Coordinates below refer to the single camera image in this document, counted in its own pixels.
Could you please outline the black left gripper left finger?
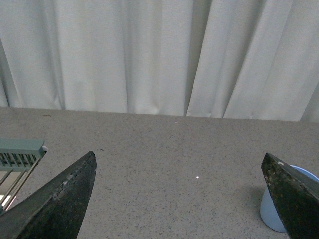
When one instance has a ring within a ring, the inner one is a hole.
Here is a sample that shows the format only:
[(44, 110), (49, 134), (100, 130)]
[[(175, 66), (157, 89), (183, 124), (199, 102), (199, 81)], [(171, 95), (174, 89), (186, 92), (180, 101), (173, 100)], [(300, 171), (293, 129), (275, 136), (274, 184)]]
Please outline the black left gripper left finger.
[(85, 217), (96, 156), (88, 152), (0, 216), (2, 239), (75, 239)]

